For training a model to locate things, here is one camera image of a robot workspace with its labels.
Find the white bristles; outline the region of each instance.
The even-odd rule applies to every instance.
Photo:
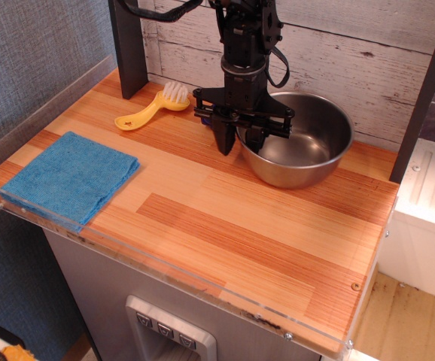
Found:
[[[186,86],[176,81],[170,81],[164,86],[163,96],[171,102],[184,103],[187,94],[189,94],[189,90]]]

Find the metal bowl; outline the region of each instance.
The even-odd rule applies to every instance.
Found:
[[[313,186],[338,166],[353,142],[353,124],[346,113],[325,98],[306,93],[274,93],[294,109],[289,139],[270,135],[254,153],[245,144],[246,129],[238,128],[242,152],[261,180],[280,188]]]

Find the blue fabric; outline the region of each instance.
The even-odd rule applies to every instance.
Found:
[[[138,167],[138,160],[134,156],[67,132],[9,180],[2,187],[5,191],[2,196],[79,232],[81,226],[66,222],[45,210],[83,226]]]

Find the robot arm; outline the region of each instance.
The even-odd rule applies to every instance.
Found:
[[[202,0],[189,0],[168,13],[159,14],[129,6],[118,0],[130,13],[156,21],[176,21],[197,7]],[[289,65],[275,47],[282,39],[283,23],[278,19],[275,0],[209,0],[216,11],[217,26],[224,45],[221,68],[224,87],[198,88],[195,115],[211,122],[222,154],[227,155],[236,139],[236,127],[246,128],[246,145],[258,152],[268,135],[289,138],[294,111],[272,98],[268,81],[282,87],[289,78]],[[275,54],[287,68],[275,84],[269,75],[269,56]]]

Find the wooden wall panel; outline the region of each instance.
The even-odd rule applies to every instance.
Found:
[[[160,12],[178,3],[154,0]],[[278,2],[281,20],[299,26],[286,25],[278,45],[291,78],[285,88],[269,91],[328,98],[348,113],[357,140],[398,151],[434,49],[435,4],[340,1],[338,11],[337,2],[318,3]],[[211,8],[198,7],[176,23],[144,22],[143,29],[151,81],[223,86],[222,44]],[[284,74],[277,59],[270,68],[276,80]]]
[[[432,54],[435,0],[276,0],[281,21]]]

